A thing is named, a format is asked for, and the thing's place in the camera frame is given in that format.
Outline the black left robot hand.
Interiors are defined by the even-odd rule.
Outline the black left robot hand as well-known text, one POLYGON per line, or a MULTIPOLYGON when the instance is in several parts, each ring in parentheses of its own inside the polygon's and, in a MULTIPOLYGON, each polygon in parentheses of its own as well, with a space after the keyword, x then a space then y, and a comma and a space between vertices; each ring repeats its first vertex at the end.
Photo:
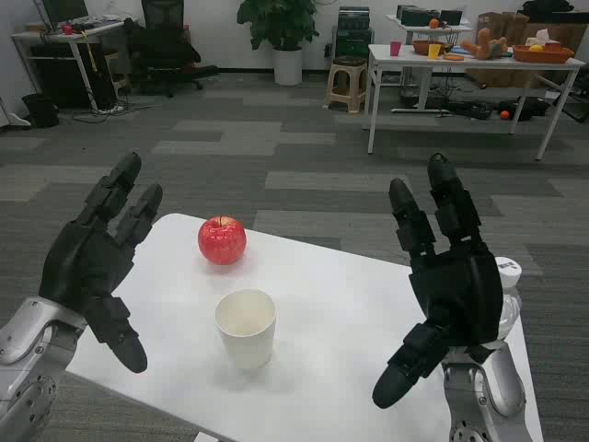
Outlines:
POLYGON ((129 322, 129 309, 112 293, 133 268, 135 249, 152 229, 162 187, 149 186, 127 208, 114 236, 108 227, 125 208, 141 166, 140 156, 131 152, 98 181, 80 215, 64 225, 50 247, 39 291, 41 297, 80 314, 97 341, 133 373, 147 369, 147 356, 129 322))

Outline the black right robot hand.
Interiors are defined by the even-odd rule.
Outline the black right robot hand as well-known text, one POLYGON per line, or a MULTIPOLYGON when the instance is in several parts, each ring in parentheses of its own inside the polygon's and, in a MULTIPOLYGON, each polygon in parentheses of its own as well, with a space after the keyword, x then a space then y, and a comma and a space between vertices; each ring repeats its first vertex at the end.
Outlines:
POLYGON ((401 248, 410 255, 410 285, 425 315, 387 362, 373 390, 386 409, 420 378, 427 378, 453 347, 494 341, 502 313, 502 285, 494 255, 480 235, 481 221, 469 191, 441 153, 427 165, 435 217, 449 249, 438 253, 427 215, 403 180, 389 185, 401 248))

